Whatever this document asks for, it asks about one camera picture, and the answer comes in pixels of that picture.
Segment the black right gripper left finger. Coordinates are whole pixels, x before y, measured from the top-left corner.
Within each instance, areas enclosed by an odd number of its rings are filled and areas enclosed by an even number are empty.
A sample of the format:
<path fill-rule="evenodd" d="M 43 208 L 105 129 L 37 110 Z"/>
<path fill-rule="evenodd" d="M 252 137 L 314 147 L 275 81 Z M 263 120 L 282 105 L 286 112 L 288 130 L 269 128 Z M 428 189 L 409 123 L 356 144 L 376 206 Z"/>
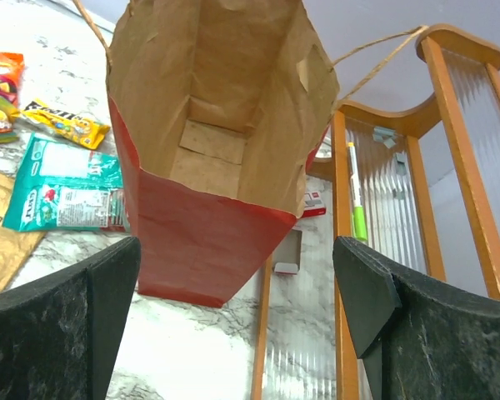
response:
<path fill-rule="evenodd" d="M 104 399 L 141 262 L 137 238 L 0 293 L 0 399 Z"/>

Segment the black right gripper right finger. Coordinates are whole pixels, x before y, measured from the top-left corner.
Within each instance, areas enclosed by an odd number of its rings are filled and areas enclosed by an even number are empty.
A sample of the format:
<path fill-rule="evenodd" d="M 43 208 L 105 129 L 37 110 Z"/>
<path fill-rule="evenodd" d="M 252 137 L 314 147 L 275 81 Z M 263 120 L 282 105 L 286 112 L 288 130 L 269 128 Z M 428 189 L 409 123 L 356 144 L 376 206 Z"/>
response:
<path fill-rule="evenodd" d="M 332 260 L 375 399 L 500 399 L 500 301 L 405 267 L 353 237 Z"/>

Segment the gold kettle chips bag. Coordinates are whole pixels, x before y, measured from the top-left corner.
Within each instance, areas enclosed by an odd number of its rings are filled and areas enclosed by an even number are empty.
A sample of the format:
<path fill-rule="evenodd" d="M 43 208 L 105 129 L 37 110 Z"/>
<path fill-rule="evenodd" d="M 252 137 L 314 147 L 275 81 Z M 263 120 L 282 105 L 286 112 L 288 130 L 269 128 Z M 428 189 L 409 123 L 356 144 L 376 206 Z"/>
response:
<path fill-rule="evenodd" d="M 0 292 L 31 256 L 44 232 L 16 232 L 3 226 L 14 180 L 0 172 Z"/>

